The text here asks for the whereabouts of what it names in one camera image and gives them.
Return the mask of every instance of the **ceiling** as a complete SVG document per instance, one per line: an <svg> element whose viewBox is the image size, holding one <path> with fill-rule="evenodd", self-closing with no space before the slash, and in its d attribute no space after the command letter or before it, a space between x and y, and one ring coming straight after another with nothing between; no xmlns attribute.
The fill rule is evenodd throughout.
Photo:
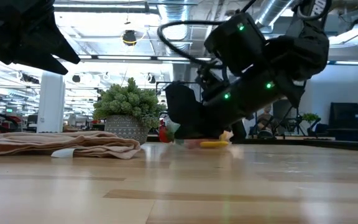
<svg viewBox="0 0 358 224"><path fill-rule="evenodd" d="M91 114L92 104L98 96L95 88L109 88L113 83L125 85L130 77L134 77L141 88L155 88L155 84L147 81L149 75L153 75L160 82L174 79L173 64L186 62L164 58L172 56L157 37L157 27L163 23L162 4L165 2L172 3L170 0L149 1L150 11L141 13L144 6L139 5L139 2L56 0L56 23L77 54L83 56L83 60L78 65L63 62L69 71L65 77L66 114ZM187 0L182 3L184 5L177 5L177 7L186 10L187 19L210 20L213 17L212 19L215 20L223 20L233 10L243 7L247 1ZM257 1L250 8L249 12L253 16L258 13L261 3L262 1ZM351 32L349 23L358 18L358 1L335 1L334 4L335 9L328 17L326 31L332 36L331 40L335 38L339 40L340 37L335 36ZM291 12L286 10L274 24L272 32L265 35L271 37L284 34L290 23L290 16ZM180 29L182 28L178 27L169 34L178 35L175 32L179 32ZM135 46L128 47L123 43L122 35L125 30L135 31L137 37ZM204 54L203 41L210 29L206 26L189 26L184 32L187 32L186 37L176 43L183 45L192 55L208 56ZM345 46L343 41L337 41L336 46L333 47L339 48L341 44L342 47ZM332 58L347 54L348 60L358 60L352 58L354 54L346 49L332 52L330 53ZM94 60L90 56L88 58L88 55L99 55L99 59L103 55L120 55L120 57ZM161 60L135 60L138 56L159 56ZM131 57L131 60L126 60L125 57ZM18 105L21 108L18 112L24 116L35 113L39 103L40 85L26 82L23 77L31 77L41 82L42 73L43 71L36 68L17 64L5 65L0 62L0 110L3 111L3 107L7 105ZM74 75L80 76L79 83L73 82ZM159 97L160 100L164 100L163 94Z"/></svg>

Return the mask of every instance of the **folded cloth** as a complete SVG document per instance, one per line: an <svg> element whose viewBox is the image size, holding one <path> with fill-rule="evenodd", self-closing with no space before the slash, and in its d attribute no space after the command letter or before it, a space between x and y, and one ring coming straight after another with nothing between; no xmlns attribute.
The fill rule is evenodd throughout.
<svg viewBox="0 0 358 224"><path fill-rule="evenodd" d="M133 139L123 139L104 131L74 133L6 133L0 134L0 155L23 151L53 151L74 148L74 156L130 159L140 151Z"/></svg>

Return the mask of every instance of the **potted plant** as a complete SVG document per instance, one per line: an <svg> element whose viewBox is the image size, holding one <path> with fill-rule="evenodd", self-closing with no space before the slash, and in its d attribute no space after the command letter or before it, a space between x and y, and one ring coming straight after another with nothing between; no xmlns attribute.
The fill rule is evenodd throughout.
<svg viewBox="0 0 358 224"><path fill-rule="evenodd" d="M311 124L319 118L320 117L314 113L305 113L304 115L302 115L302 119L306 121L309 124L309 126L311 126Z"/></svg>
<svg viewBox="0 0 358 224"><path fill-rule="evenodd" d="M102 91L101 100L93 106L93 119L106 120L105 131L141 144L149 130L159 126L158 116L166 110L158 103L155 91L140 89L133 78L128 79L128 86L114 84Z"/></svg>

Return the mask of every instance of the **ceiling duct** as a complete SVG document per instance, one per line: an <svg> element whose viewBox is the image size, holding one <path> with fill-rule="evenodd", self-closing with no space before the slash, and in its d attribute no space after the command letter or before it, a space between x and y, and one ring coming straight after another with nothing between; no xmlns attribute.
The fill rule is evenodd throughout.
<svg viewBox="0 0 358 224"><path fill-rule="evenodd" d="M17 97L17 98L24 99L24 100L28 100L28 99L29 99L28 96L23 96L23 95L21 95L21 94L16 94L16 93L9 93L8 96Z"/></svg>
<svg viewBox="0 0 358 224"><path fill-rule="evenodd" d="M329 38L330 48L358 46L358 24L343 34Z"/></svg>
<svg viewBox="0 0 358 224"><path fill-rule="evenodd" d="M257 26L263 33L273 32L273 24L290 6L293 0L264 0L255 18Z"/></svg>
<svg viewBox="0 0 358 224"><path fill-rule="evenodd" d="M54 4L55 12L94 12L94 13L138 13L159 15L155 6L146 4Z"/></svg>
<svg viewBox="0 0 358 224"><path fill-rule="evenodd" d="M191 82L191 71L188 64L174 63L173 67L173 80L172 81L184 81Z"/></svg>
<svg viewBox="0 0 358 224"><path fill-rule="evenodd" d="M159 5L158 10L161 15L161 23L166 24L168 22L174 21L185 21L189 19L190 9L188 6L184 5L175 5L175 4L165 4ZM175 40L184 40L187 37L188 27L186 25L179 25L173 27L167 27L164 29L164 35L170 41ZM180 50L187 51L189 49L189 45L186 43L173 43L175 47ZM175 55L170 48L166 47L166 51L168 55Z"/></svg>

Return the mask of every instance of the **wooden table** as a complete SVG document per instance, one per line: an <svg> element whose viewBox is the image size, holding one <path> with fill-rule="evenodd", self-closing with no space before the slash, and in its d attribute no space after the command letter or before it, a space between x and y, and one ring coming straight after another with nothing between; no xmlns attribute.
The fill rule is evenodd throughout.
<svg viewBox="0 0 358 224"><path fill-rule="evenodd" d="M257 139L258 136L250 136L251 139ZM319 140L335 140L335 137L311 137L311 136L276 136L277 140L309 140L309 139L319 139Z"/></svg>
<svg viewBox="0 0 358 224"><path fill-rule="evenodd" d="M358 152L184 149L136 158L0 157L0 223L358 224Z"/></svg>

